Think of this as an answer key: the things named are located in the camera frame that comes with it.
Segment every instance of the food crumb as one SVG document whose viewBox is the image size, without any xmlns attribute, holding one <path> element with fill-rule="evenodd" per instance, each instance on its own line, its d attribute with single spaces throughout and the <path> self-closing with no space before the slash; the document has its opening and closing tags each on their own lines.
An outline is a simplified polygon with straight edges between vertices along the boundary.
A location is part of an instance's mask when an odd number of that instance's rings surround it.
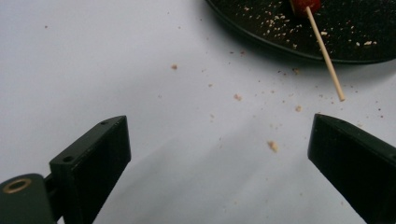
<svg viewBox="0 0 396 224">
<path fill-rule="evenodd" d="M 274 141 L 268 141 L 267 142 L 268 147 L 270 147 L 274 152 L 277 152 L 278 147 L 277 147 L 277 143 Z"/>
<path fill-rule="evenodd" d="M 234 98 L 235 100 L 237 100 L 237 101 L 242 101 L 242 96 L 239 95 L 239 94 L 235 94 L 235 95 L 233 96 L 233 98 Z"/>
<path fill-rule="evenodd" d="M 298 68 L 292 68 L 291 70 L 293 70 L 295 75 L 299 75 L 300 74 L 300 70 Z"/>
<path fill-rule="evenodd" d="M 296 106 L 296 111 L 297 111 L 297 112 L 301 112 L 302 109 L 303 109 L 303 108 L 302 108 L 300 105 L 297 105 L 297 106 Z"/>
</svg>

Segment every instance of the screw hole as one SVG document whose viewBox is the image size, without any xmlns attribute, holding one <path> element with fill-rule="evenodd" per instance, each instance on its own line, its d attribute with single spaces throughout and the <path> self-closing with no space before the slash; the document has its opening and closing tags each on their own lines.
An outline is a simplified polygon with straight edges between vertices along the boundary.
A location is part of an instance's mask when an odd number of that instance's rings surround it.
<svg viewBox="0 0 396 224">
<path fill-rule="evenodd" d="M 26 189 L 31 183 L 32 183 L 32 180 L 29 178 L 17 179 L 17 180 L 12 181 L 11 183 L 7 184 L 3 188 L 3 192 L 7 193 L 7 194 L 16 193 L 23 189 Z"/>
<path fill-rule="evenodd" d="M 72 157 L 72 156 L 68 156 L 68 157 L 65 157 L 64 159 L 63 159 L 63 161 L 64 162 L 70 162 L 70 161 L 72 161 L 74 158 Z"/>
</svg>

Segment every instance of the white table surface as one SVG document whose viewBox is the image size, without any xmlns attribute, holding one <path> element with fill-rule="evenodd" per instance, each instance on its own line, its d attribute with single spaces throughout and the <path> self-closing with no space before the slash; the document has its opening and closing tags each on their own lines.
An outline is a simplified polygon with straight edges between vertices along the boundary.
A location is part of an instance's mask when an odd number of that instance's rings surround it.
<svg viewBox="0 0 396 224">
<path fill-rule="evenodd" d="M 364 223 L 307 158 L 309 135 L 320 112 L 396 146 L 395 65 L 336 64 L 340 103 L 324 63 L 243 41 L 203 0 L 4 0 L 0 182 L 48 175 L 126 115 L 133 158 L 97 224 Z"/>
</svg>

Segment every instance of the black plate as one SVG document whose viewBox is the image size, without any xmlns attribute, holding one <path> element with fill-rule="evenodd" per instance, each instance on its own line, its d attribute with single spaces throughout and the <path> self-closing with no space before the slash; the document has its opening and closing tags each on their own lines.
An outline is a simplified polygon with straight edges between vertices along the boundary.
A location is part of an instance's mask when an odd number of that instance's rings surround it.
<svg viewBox="0 0 396 224">
<path fill-rule="evenodd" d="M 247 37 L 301 57 L 323 60 L 308 19 L 289 0 L 206 0 Z M 334 63 L 381 63 L 396 58 L 396 0 L 322 0 L 314 15 Z"/>
</svg>

